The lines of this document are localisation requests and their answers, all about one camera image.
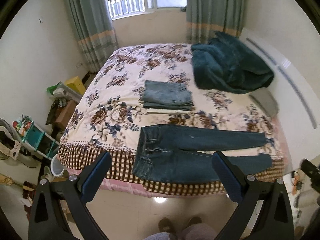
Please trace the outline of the white headboard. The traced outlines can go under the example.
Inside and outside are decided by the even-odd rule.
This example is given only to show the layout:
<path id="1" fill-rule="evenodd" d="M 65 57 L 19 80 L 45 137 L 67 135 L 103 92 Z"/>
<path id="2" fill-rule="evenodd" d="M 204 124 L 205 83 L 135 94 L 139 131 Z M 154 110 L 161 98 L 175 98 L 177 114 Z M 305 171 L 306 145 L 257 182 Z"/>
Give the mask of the white headboard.
<path id="1" fill-rule="evenodd" d="M 312 160 L 319 155 L 319 99 L 297 68 L 276 48 L 246 28 L 240 41 L 274 72 L 268 89 L 278 103 L 277 118 L 296 169 L 302 159 Z"/>

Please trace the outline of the yellow box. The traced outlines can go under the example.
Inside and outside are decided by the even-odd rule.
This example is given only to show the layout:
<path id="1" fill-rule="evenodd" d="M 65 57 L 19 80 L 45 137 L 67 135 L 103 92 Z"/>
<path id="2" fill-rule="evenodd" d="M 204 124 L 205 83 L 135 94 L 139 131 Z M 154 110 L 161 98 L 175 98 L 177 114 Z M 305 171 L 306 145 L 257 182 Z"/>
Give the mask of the yellow box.
<path id="1" fill-rule="evenodd" d="M 69 80 L 65 81 L 65 85 L 77 92 L 80 95 L 84 95 L 86 88 L 84 84 L 82 83 L 80 77 L 76 76 Z"/>

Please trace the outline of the brown cardboard box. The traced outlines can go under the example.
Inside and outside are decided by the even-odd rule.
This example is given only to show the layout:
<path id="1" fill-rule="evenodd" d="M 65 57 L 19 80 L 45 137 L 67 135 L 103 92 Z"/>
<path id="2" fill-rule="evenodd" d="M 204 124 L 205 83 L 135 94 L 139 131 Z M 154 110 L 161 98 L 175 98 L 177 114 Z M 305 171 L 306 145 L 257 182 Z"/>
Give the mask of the brown cardboard box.
<path id="1" fill-rule="evenodd" d="M 57 116 L 54 124 L 61 130 L 64 130 L 68 125 L 68 122 L 71 119 L 76 106 L 77 106 L 77 103 L 74 100 L 69 100 L 67 102 L 67 105 L 63 108 L 63 110 Z"/>

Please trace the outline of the floral fleece bed blanket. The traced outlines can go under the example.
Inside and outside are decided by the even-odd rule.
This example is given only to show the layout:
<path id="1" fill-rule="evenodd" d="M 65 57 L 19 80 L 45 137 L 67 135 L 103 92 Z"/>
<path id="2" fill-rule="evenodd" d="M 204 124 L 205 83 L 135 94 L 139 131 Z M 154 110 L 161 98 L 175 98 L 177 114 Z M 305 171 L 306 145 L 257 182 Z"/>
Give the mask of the floral fleece bed blanket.
<path id="1" fill-rule="evenodd" d="M 133 175 L 140 129 L 180 125 L 209 129 L 263 132 L 266 145 L 229 151 L 231 157 L 268 154 L 271 167 L 258 172 L 260 181 L 274 181 L 285 170 L 285 139 L 274 118 L 266 116 L 248 94 L 198 89 L 189 44 L 145 44 L 116 50 L 89 85 L 60 140 L 59 159 L 74 174 L 91 164 L 102 150 L 112 166 L 102 183 L 107 190 L 146 197 L 191 197 L 223 193 L 219 181 L 171 184 Z M 191 92 L 191 110 L 144 107 L 145 82 L 180 83 Z"/>

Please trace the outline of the dark teal plush blanket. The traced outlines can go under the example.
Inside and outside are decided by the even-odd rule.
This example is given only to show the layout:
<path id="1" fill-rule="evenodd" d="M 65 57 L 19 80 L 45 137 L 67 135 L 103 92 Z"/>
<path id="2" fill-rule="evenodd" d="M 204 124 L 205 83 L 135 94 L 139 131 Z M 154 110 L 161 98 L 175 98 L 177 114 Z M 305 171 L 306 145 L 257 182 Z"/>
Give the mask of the dark teal plush blanket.
<path id="1" fill-rule="evenodd" d="M 208 43 L 191 46 L 194 80 L 199 89 L 246 94 L 268 87 L 273 70 L 238 38 L 220 31 Z"/>

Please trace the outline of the pink plaid bed sheet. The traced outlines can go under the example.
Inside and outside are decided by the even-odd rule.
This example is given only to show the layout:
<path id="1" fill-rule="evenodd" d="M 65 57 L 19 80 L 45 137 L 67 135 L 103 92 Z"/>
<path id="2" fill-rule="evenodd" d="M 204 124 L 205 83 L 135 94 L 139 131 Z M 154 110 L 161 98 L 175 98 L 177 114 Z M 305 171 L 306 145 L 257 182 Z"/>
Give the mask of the pink plaid bed sheet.
<path id="1" fill-rule="evenodd" d="M 146 191 L 142 184 L 129 183 L 121 180 L 104 179 L 99 189 L 109 191 L 119 191 L 138 196 L 151 198 L 152 195 Z"/>

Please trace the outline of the dark blue denim jeans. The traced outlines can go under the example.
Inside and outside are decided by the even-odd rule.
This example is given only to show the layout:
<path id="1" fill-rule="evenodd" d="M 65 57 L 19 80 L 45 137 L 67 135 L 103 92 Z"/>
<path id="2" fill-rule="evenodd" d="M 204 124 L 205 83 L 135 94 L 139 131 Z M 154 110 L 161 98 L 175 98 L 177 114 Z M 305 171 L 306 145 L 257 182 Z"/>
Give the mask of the dark blue denim jeans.
<path id="1" fill-rule="evenodd" d="M 208 183 L 219 178 L 212 167 L 212 153 L 266 144 L 264 133 L 179 125 L 145 126 L 140 130 L 132 173 L 140 179 L 161 183 Z"/>

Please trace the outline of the grey pillow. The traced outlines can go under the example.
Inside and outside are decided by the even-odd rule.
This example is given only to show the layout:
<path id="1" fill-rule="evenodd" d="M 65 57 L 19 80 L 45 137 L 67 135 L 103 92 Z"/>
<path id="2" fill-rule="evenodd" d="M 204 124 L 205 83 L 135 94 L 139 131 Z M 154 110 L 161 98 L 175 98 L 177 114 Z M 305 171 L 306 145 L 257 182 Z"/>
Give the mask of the grey pillow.
<path id="1" fill-rule="evenodd" d="M 278 103 L 266 87 L 251 92 L 249 97 L 267 116 L 274 118 L 278 114 Z"/>

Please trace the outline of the right teal curtain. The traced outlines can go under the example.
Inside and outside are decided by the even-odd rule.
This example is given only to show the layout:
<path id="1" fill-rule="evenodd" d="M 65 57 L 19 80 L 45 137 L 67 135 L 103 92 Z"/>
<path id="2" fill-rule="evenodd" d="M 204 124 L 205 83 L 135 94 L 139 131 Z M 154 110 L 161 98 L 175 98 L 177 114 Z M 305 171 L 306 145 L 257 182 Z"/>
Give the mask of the right teal curtain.
<path id="1" fill-rule="evenodd" d="M 245 0 L 187 0 L 188 43 L 206 43 L 216 31 L 240 36 L 245 14 Z"/>

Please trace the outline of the folded green pants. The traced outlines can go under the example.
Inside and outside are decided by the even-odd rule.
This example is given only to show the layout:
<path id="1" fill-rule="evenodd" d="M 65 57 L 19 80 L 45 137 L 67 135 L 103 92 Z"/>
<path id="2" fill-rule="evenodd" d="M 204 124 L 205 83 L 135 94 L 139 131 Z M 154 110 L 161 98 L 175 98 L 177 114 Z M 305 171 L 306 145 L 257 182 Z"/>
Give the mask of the folded green pants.
<path id="1" fill-rule="evenodd" d="M 163 105 L 163 104 L 154 103 L 154 102 L 144 102 L 143 107 L 155 108 L 155 109 L 183 110 L 183 111 L 191 111 L 193 109 L 193 105 Z"/>

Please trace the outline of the left brown shoe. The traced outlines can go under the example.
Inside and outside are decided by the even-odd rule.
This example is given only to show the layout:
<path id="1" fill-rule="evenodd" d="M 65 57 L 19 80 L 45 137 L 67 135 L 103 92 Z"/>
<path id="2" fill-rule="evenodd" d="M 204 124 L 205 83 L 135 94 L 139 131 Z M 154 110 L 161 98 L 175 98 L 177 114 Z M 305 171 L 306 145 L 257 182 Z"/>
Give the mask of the left brown shoe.
<path id="1" fill-rule="evenodd" d="M 162 218 L 158 223 L 158 229 L 160 232 L 176 233 L 175 227 L 170 219 Z"/>

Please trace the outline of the teal storage shelf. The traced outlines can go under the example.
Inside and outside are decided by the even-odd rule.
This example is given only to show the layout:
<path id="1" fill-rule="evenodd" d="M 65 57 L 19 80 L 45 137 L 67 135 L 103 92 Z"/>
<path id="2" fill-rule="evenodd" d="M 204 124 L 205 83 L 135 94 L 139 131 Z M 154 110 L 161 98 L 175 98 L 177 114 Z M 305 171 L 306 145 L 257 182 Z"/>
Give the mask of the teal storage shelf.
<path id="1" fill-rule="evenodd" d="M 43 130 L 34 120 L 22 115 L 12 122 L 12 126 L 31 153 L 37 153 L 49 160 L 57 154 L 59 142 Z"/>

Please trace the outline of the left teal curtain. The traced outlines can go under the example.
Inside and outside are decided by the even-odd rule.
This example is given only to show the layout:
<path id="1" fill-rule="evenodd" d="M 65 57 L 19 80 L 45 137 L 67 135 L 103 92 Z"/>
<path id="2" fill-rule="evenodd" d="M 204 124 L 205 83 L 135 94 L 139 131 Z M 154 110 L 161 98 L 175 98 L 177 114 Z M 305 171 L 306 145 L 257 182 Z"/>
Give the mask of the left teal curtain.
<path id="1" fill-rule="evenodd" d="M 65 4 L 88 71 L 97 73 L 118 49 L 107 0 L 65 0 Z"/>

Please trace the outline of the teal curtain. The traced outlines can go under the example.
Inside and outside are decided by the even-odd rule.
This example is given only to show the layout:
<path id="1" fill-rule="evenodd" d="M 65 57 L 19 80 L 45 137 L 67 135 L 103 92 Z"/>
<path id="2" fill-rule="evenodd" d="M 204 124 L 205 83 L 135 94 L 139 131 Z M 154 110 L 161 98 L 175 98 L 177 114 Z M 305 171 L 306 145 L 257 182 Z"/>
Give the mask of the teal curtain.
<path id="1" fill-rule="evenodd" d="M 65 4 L 88 71 L 97 73 L 118 49 L 107 0 L 65 0 Z"/>
<path id="2" fill-rule="evenodd" d="M 245 0 L 187 0 L 188 43 L 206 43 L 216 31 L 240 36 L 245 14 Z"/>

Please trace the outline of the folded cream pants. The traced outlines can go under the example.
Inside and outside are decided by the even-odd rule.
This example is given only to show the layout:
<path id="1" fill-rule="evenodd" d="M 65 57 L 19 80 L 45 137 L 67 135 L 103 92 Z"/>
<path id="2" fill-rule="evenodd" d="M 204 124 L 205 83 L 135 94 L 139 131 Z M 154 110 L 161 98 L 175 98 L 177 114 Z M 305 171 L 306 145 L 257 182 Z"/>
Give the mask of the folded cream pants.
<path id="1" fill-rule="evenodd" d="M 156 108 L 148 108 L 145 111 L 146 114 L 190 114 L 191 111 L 185 111 L 180 109 L 156 109 Z"/>

